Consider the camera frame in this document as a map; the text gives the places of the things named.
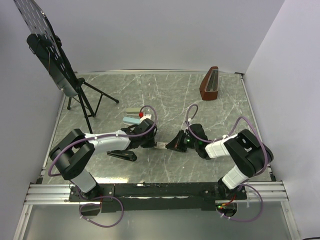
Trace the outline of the white staple box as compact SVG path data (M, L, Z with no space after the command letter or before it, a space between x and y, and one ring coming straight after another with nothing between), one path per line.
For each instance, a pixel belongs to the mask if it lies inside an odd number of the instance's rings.
M155 145L155 148L160 150L166 150L167 149L166 145L167 143L158 141Z

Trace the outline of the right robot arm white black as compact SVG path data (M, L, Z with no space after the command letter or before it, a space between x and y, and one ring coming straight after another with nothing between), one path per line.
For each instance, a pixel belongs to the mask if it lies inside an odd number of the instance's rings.
M218 193L223 199L230 199L236 188L246 180L261 172L265 164L273 161L272 151L258 142L257 137L248 129L232 136L223 136L221 140L208 143L203 126L199 123L190 125L189 129L180 130L176 137L165 145L168 150L186 152L194 149L206 160L229 156L234 167L218 181Z

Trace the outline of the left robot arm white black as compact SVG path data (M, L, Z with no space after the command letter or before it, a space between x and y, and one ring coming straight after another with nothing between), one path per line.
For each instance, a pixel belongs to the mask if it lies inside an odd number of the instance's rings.
M134 162L137 156L132 150L154 147L156 133L157 125L149 118L138 125L104 134L87 134L76 128L50 151L49 157L63 179L75 184L87 201L93 201L99 195L99 187L86 170L91 157L107 153L109 156Z

